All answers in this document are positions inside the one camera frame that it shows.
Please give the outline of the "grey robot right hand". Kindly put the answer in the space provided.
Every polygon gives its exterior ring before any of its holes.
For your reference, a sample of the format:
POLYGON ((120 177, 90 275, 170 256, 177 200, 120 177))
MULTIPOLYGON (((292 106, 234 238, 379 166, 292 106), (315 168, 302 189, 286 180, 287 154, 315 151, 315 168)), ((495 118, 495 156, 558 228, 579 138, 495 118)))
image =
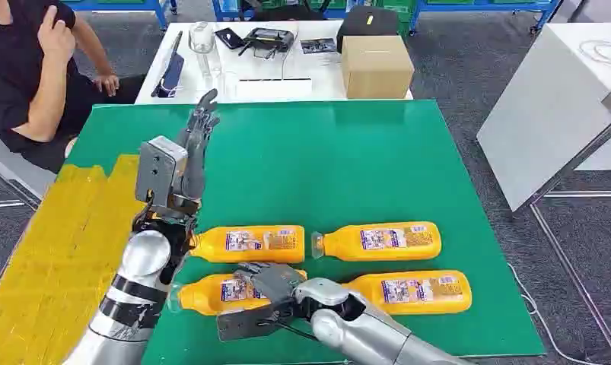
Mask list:
POLYGON ((241 262, 234 277, 250 284, 271 303, 296 307, 295 288, 306 276, 289 265, 274 262, 241 262))

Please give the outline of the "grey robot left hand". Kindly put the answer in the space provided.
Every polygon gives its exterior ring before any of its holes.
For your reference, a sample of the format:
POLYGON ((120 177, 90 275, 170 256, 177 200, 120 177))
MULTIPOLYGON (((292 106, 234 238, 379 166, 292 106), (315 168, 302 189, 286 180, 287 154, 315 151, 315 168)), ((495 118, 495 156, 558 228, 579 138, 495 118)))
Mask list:
POLYGON ((204 94, 189 115, 187 125, 178 135, 177 144, 188 153, 186 168, 180 185, 181 195, 198 201, 205 188, 205 150, 214 127, 220 119, 214 114, 218 90, 204 94))

